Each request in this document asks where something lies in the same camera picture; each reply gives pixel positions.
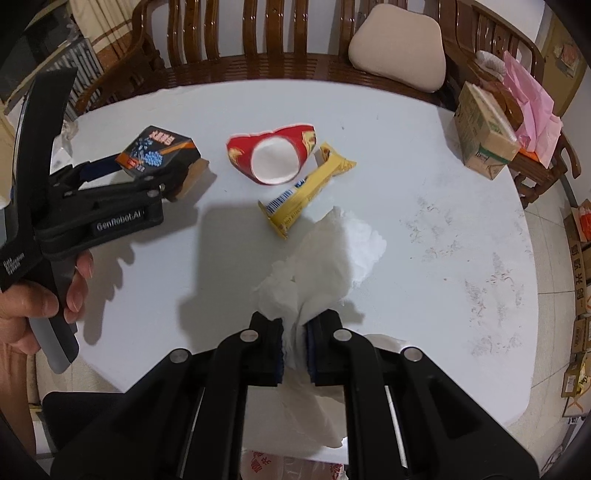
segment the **wooden slat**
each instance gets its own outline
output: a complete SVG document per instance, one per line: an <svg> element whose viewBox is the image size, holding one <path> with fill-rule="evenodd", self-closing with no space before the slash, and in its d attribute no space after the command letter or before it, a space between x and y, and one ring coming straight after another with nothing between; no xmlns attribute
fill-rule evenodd
<svg viewBox="0 0 591 480"><path fill-rule="evenodd" d="M509 50L509 38L511 34L502 25L495 25L495 33L492 39L492 50L491 53L503 58L503 52Z"/></svg>
<svg viewBox="0 0 591 480"><path fill-rule="evenodd" d="M461 50L474 53L478 44L474 43L477 38L478 18L472 7L464 2L456 2L456 40Z"/></svg>
<svg viewBox="0 0 591 480"><path fill-rule="evenodd" d="M205 5L204 40L205 54L209 60L219 60L217 46L217 18L219 16L219 0L207 0Z"/></svg>
<svg viewBox="0 0 591 480"><path fill-rule="evenodd" d="M295 0L294 55L305 57L308 50L308 0Z"/></svg>
<svg viewBox="0 0 591 480"><path fill-rule="evenodd" d="M476 28L476 49L492 52L493 33L495 24L484 15L478 18L478 27Z"/></svg>
<svg viewBox="0 0 591 480"><path fill-rule="evenodd" d="M511 38L509 39L509 54L511 54L512 57L517 58L517 49L519 48L519 38L517 38L514 35L511 35Z"/></svg>
<svg viewBox="0 0 591 480"><path fill-rule="evenodd" d="M283 9L284 0L267 0L265 39L270 58L283 56Z"/></svg>
<svg viewBox="0 0 591 480"><path fill-rule="evenodd" d="M181 55L178 50L178 17L180 15L180 0L168 0L168 31L166 33L168 58L172 67L181 65Z"/></svg>
<svg viewBox="0 0 591 480"><path fill-rule="evenodd" d="M244 0L242 45L247 58L256 57L256 0Z"/></svg>
<svg viewBox="0 0 591 480"><path fill-rule="evenodd" d="M349 60L349 43L355 28L355 0L342 0L340 4L339 57Z"/></svg>
<svg viewBox="0 0 591 480"><path fill-rule="evenodd" d="M186 0L183 24L183 46L187 63L201 61L201 4L199 0Z"/></svg>

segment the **stack of cardboard boxes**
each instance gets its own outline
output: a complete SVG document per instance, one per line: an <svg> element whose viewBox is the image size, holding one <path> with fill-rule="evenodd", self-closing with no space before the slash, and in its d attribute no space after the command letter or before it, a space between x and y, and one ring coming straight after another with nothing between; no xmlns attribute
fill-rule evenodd
<svg viewBox="0 0 591 480"><path fill-rule="evenodd" d="M571 215L564 219L573 266L576 314L570 363L562 386L562 396L568 398L565 417L586 415L591 410L591 393L587 393L591 387L591 299L587 296L587 279L591 280L591 242L582 234L578 215L578 210L573 208Z"/></svg>

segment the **tissue paper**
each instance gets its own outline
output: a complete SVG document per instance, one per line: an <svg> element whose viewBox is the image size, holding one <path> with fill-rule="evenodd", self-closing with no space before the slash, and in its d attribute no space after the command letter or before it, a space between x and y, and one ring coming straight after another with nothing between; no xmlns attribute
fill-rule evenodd
<svg viewBox="0 0 591 480"><path fill-rule="evenodd" d="M340 447L343 435L318 397L343 402L342 388L310 382L304 325L360 285L385 250L386 241L371 226L335 207L292 256L273 263L255 290L258 310L268 319L283 319L285 373L279 392L284 407L299 431L321 445Z"/></svg>

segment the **floor tile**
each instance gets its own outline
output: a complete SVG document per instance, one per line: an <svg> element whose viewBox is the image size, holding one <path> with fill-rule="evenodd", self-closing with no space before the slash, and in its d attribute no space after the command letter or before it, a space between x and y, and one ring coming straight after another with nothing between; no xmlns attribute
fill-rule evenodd
<svg viewBox="0 0 591 480"><path fill-rule="evenodd" d="M546 246L546 238L542 228L542 220L533 213L525 213L525 220L530 231L531 247L534 251L535 276L538 281L538 293L554 291L552 270L550 268L550 253Z"/></svg>
<svg viewBox="0 0 591 480"><path fill-rule="evenodd" d="M562 443L564 436L569 429L566 421L566 419L562 419L550 430L546 431L543 436L534 439L528 446L527 449L538 464L539 470L542 469L550 455L552 455Z"/></svg>
<svg viewBox="0 0 591 480"><path fill-rule="evenodd" d="M550 379L544 380L538 385L532 387L530 393L530 403L527 405L524 414L515 423L510 425L507 430L524 447L535 440L535 431L540 421L540 414L544 407L546 392Z"/></svg>
<svg viewBox="0 0 591 480"><path fill-rule="evenodd" d="M574 291L573 267L564 227L541 218L555 292Z"/></svg>
<svg viewBox="0 0 591 480"><path fill-rule="evenodd" d="M570 344L573 339L574 292L554 294L554 348L551 373L569 363Z"/></svg>
<svg viewBox="0 0 591 480"><path fill-rule="evenodd" d="M535 352L532 385L537 385L552 374L555 319L554 294L540 293L538 295L538 346Z"/></svg>
<svg viewBox="0 0 591 480"><path fill-rule="evenodd" d="M538 207L536 207L535 202L530 203L527 207L525 207L525 211L527 213L533 213L534 215L538 215Z"/></svg>
<svg viewBox="0 0 591 480"><path fill-rule="evenodd" d="M72 391L72 367L60 375L55 374L49 364L47 357L43 351L37 352L35 355L35 367L37 369L37 388L39 389L39 398L43 397L49 392L71 392Z"/></svg>
<svg viewBox="0 0 591 480"><path fill-rule="evenodd" d="M544 192L533 205L537 209L537 215L557 225L562 225L564 217L570 213L569 200L559 181Z"/></svg>
<svg viewBox="0 0 591 480"><path fill-rule="evenodd" d="M72 388L75 392L118 392L81 357L72 363Z"/></svg>
<svg viewBox="0 0 591 480"><path fill-rule="evenodd" d="M540 421L535 430L536 437L543 437L557 423L564 423L562 414L566 405L566 398L561 398L562 382L567 367L558 370L548 379L548 390L542 406Z"/></svg>

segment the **finger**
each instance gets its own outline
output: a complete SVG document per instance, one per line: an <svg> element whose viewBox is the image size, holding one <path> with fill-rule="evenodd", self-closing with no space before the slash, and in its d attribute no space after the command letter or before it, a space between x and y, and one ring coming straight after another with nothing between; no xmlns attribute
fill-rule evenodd
<svg viewBox="0 0 591 480"><path fill-rule="evenodd" d="M37 339L31 330L31 326L28 323L25 335L23 335L20 340L12 343L11 345L15 348L18 348L21 352L26 353L27 355L34 355L39 350L41 350L39 342L37 342Z"/></svg>
<svg viewBox="0 0 591 480"><path fill-rule="evenodd" d="M64 319L67 323L74 323L81 320L86 313L86 306L83 305L79 312L73 312L69 308L64 309Z"/></svg>
<svg viewBox="0 0 591 480"><path fill-rule="evenodd" d="M26 330L26 318L0 319L0 342L14 343L25 335Z"/></svg>
<svg viewBox="0 0 591 480"><path fill-rule="evenodd" d="M23 281L0 293L0 318L53 317L59 310L57 297L35 282Z"/></svg>
<svg viewBox="0 0 591 480"><path fill-rule="evenodd" d="M67 307L73 312L79 312L88 295L88 285L80 272L74 273L72 283L66 296Z"/></svg>
<svg viewBox="0 0 591 480"><path fill-rule="evenodd" d="M89 280L92 278L95 269L95 260L89 250L85 250L78 255L76 268L85 279Z"/></svg>

